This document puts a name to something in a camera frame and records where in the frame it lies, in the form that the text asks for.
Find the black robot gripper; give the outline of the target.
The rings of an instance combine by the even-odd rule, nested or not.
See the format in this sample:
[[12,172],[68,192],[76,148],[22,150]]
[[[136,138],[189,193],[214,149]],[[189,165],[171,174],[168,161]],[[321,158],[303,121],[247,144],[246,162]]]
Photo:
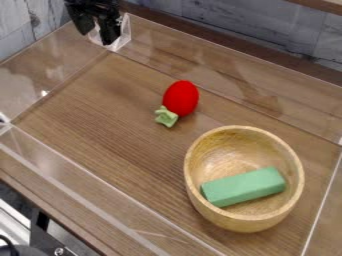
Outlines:
[[111,45],[122,34],[122,16],[119,15],[118,0],[64,0],[64,4],[71,20],[82,35],[86,35],[95,28],[92,16],[106,15],[98,18],[99,33],[102,43]]

